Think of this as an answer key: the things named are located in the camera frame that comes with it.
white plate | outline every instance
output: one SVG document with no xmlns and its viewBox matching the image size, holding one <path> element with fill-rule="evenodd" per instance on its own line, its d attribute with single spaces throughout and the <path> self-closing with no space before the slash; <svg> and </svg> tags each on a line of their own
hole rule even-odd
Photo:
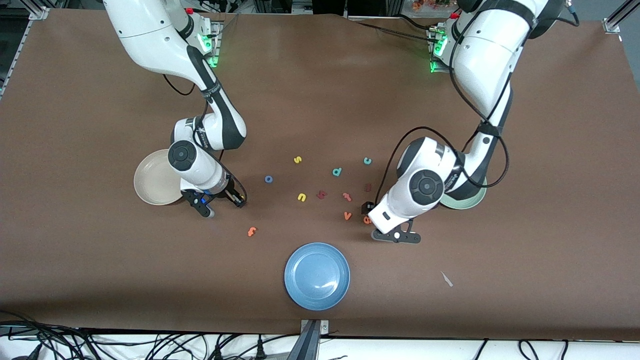
<svg viewBox="0 0 640 360">
<path fill-rule="evenodd" d="M 169 164 L 168 153 L 169 149 L 153 152 L 142 160 L 133 175 L 133 188 L 147 204 L 167 205 L 182 197 L 180 175 Z"/>
</svg>

white surface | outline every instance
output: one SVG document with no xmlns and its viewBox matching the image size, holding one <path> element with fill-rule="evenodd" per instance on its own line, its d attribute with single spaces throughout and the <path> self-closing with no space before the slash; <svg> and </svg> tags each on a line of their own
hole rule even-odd
<svg viewBox="0 0 640 360">
<path fill-rule="evenodd" d="M 151 205 L 167 205 L 182 197 L 180 175 L 167 159 L 168 149 L 149 154 L 133 175 L 133 188 L 142 201 Z"/>
<path fill-rule="evenodd" d="M 179 340 L 184 340 L 193 335 L 185 335 Z M 263 336 L 264 340 L 273 337 Z M 110 335 L 96 336 L 96 340 L 102 341 L 153 341 L 154 335 Z M 215 346 L 217 335 L 207 335 L 209 353 Z M 228 358 L 252 347 L 256 344 L 256 335 L 244 335 L 229 343 L 223 349 L 223 356 Z M 264 345 L 267 355 L 288 352 L 293 347 L 296 337 L 284 338 L 272 341 Z M 377 359 L 423 359 L 423 360 L 471 360 L 474 358 L 482 340 L 321 340 L 318 360 L 330 360 L 341 356 L 347 356 L 345 360 L 377 360 Z M 560 358 L 564 343 L 561 341 L 532 341 L 533 347 L 541 360 L 557 360 Z M 0 360 L 10 360 L 18 356 L 27 356 L 36 346 L 34 341 L 9 341 L 6 337 L 0 339 Z M 153 344 L 139 347 L 103 347 L 112 356 L 122 360 L 144 359 Z M 205 345 L 201 339 L 188 343 L 186 347 L 193 351 L 194 355 L 202 358 Z M 161 359 L 173 350 L 175 346 L 163 349 L 154 359 Z M 533 358 L 524 346 L 525 353 Z M 255 351 L 245 355 L 245 359 L 255 356 Z M 39 360 L 53 360 L 53 355 L 46 350 L 40 353 Z M 191 356 L 186 352 L 174 354 L 170 359 L 190 360 Z M 485 346 L 481 360 L 517 360 L 524 359 L 518 351 L 517 341 L 492 341 Z M 640 359 L 640 344 L 638 343 L 613 343 L 613 342 L 569 342 L 569 348 L 565 360 L 638 360 Z"/>
</svg>

brown table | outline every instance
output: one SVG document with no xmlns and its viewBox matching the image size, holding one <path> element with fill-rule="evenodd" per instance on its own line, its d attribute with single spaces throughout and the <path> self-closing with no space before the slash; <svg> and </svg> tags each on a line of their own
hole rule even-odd
<svg viewBox="0 0 640 360">
<path fill-rule="evenodd" d="M 326 318 L 340 335 L 637 340 L 640 106 L 618 37 L 586 22 L 529 42 L 507 178 L 476 208 L 419 217 L 418 245 L 373 241 L 364 186 L 404 132 L 429 125 L 461 146 L 477 125 L 427 56 L 419 40 L 333 15 L 240 16 L 216 73 L 248 126 L 224 161 L 249 204 L 216 201 L 206 220 L 132 186 L 200 95 L 135 65 L 106 13 L 52 10 L 0 102 L 0 306 L 83 327 L 286 333 Z M 351 266 L 348 294 L 320 313 L 283 285 L 287 258 L 312 241 Z"/>
</svg>

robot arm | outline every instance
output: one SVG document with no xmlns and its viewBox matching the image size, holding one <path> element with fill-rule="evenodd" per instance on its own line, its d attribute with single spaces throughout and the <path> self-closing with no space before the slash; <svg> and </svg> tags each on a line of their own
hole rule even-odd
<svg viewBox="0 0 640 360">
<path fill-rule="evenodd" d="M 107 0 L 104 6 L 135 63 L 149 71 L 188 79 L 200 89 L 213 111 L 203 120 L 211 148 L 237 149 L 246 136 L 244 120 L 202 53 L 207 43 L 195 46 L 208 35 L 199 31 L 207 31 L 207 23 L 210 31 L 211 23 L 188 15 L 177 0 Z"/>
<path fill-rule="evenodd" d="M 482 121 L 470 151 L 457 156 L 455 150 L 433 139 L 414 140 L 398 163 L 397 183 L 369 212 L 369 218 L 376 226 L 372 233 L 374 239 L 398 241 L 407 233 L 400 229 L 402 223 L 429 211 L 444 196 L 458 201 L 474 200 L 478 196 L 482 199 L 481 190 L 484 189 L 469 181 L 465 172 L 476 184 L 486 181 L 487 168 L 513 99 L 510 75 L 531 33 L 534 19 L 548 1 L 460 1 L 462 9 L 465 9 L 465 3 L 474 3 L 467 8 L 469 12 L 434 29 L 441 41 L 432 47 L 433 56 L 439 63 L 432 65 L 432 69 L 448 71 L 451 65 L 460 87 L 477 109 L 486 114 L 490 125 Z M 518 11 L 505 10 L 499 5 L 492 8 L 497 3 L 508 3 Z M 464 37 L 460 39 L 465 28 Z M 458 41 L 453 59 L 454 43 L 448 39 Z"/>
</svg>

